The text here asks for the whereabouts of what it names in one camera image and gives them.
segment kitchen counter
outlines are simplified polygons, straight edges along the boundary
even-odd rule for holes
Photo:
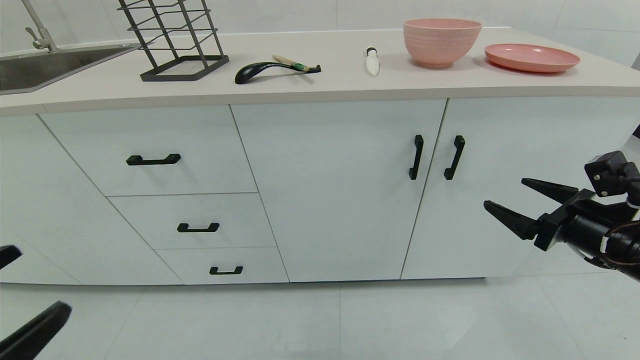
[[[190,39],[181,38],[188,44]],[[220,36],[230,63],[200,81],[144,83],[140,74],[151,68],[145,53],[134,51],[82,71],[29,94],[0,97],[0,116],[63,111],[158,106],[196,106],[272,102],[366,101],[521,96],[640,97],[640,72],[612,61],[511,28],[485,28],[469,53],[451,68],[423,69],[410,61],[401,29],[264,33]],[[494,67],[484,47],[498,43],[530,43],[575,53],[582,62],[564,74],[536,75]],[[365,50],[374,46],[380,74],[365,70]],[[215,41],[204,42],[215,54]],[[156,51],[159,63],[170,52]],[[263,79],[234,83],[243,66],[286,56],[319,74],[292,74],[268,69]]]

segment black drawer handle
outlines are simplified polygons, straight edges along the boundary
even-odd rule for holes
[[[215,233],[219,227],[219,223],[212,222],[207,229],[190,229],[189,224],[183,222],[178,225],[178,233]]]
[[[424,139],[422,135],[416,135],[415,140],[415,159],[413,159],[413,167],[409,169],[409,177],[411,180],[418,178],[418,168],[420,167],[420,158],[422,157],[422,148],[424,147]]]
[[[142,160],[142,156],[140,155],[131,155],[129,156],[129,159],[127,159],[127,164],[129,166],[171,165],[177,163],[181,158],[180,154],[169,154],[169,156],[161,160]]]
[[[456,135],[456,138],[453,140],[453,145],[456,146],[456,155],[453,157],[451,167],[444,169],[444,177],[447,180],[453,179],[453,175],[456,174],[456,169],[458,168],[458,163],[462,156],[462,150],[465,149],[465,138],[462,137],[462,135]]]
[[[209,275],[240,275],[242,273],[242,269],[242,266],[236,266],[234,271],[219,272],[217,266],[212,266],[211,269],[209,269]]]

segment robotic arm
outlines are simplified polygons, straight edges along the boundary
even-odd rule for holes
[[[640,281],[640,172],[621,151],[604,154],[584,166],[595,192],[535,179],[522,184],[561,205],[533,220],[490,200],[484,208],[523,240],[547,251],[561,242],[587,262],[620,271]],[[626,202],[604,205],[592,200],[627,194]]]

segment sink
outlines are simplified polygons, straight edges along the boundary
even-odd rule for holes
[[[33,92],[76,72],[128,53],[140,45],[66,49],[0,58],[0,95]]]

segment cabinet door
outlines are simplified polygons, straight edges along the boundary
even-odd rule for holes
[[[444,104],[232,107],[291,281],[400,278]]]
[[[633,98],[451,99],[403,279],[511,275],[534,248],[483,208],[493,200],[532,218],[558,207],[523,177],[584,187],[584,164],[619,149],[638,124]],[[451,180],[444,177],[466,140]]]
[[[181,283],[37,116],[1,118],[0,153],[3,225],[73,278],[82,284]]]
[[[2,245],[15,245],[20,249],[22,256],[0,270],[1,282],[80,285],[73,277],[4,225],[0,226],[0,246]]]

